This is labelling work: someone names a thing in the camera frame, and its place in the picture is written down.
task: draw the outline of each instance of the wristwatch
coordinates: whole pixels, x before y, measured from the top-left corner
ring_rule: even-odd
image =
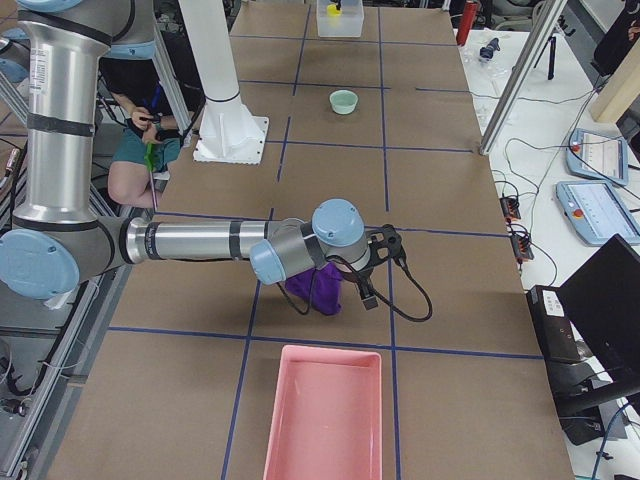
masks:
[[[154,127],[156,127],[156,132],[162,131],[162,125],[160,124],[161,121],[162,121],[162,115],[158,113],[154,114],[153,117],[151,118],[151,123],[153,124]]]

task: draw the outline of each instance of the white pillar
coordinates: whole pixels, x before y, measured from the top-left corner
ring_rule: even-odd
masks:
[[[180,0],[182,16],[207,97],[199,161],[260,163],[269,119],[253,117],[240,98],[221,0]]]

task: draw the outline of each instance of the blue joint cap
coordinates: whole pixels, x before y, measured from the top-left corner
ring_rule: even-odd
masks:
[[[0,72],[2,72],[11,83],[20,83],[29,76],[29,70],[22,65],[3,58],[0,58]]]
[[[0,280],[24,297],[44,300],[73,290],[80,272],[73,256],[56,240],[17,229],[0,238]]]
[[[55,13],[75,7],[83,0],[18,0],[18,5],[35,12]]]
[[[333,198],[323,202],[311,217],[311,227],[321,242],[332,247],[348,247],[364,234],[364,222],[351,202]]]
[[[111,45],[105,58],[115,58],[117,60],[151,60],[156,53],[156,42],[129,43],[122,45]]]
[[[19,27],[5,30],[4,32],[2,32],[2,36],[16,42],[29,40],[29,35],[27,35],[27,33]]]
[[[256,277],[265,285],[273,285],[287,279],[280,257],[268,240],[260,240],[251,247],[249,259]]]

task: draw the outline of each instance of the yellow object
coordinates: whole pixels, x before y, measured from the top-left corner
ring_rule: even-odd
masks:
[[[335,3],[327,5],[327,15],[330,17],[337,17],[338,15],[342,15],[342,11],[338,10],[338,6]]]

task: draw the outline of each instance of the pink tray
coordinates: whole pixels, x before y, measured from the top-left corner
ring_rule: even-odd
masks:
[[[264,480],[382,478],[381,359],[282,349]]]

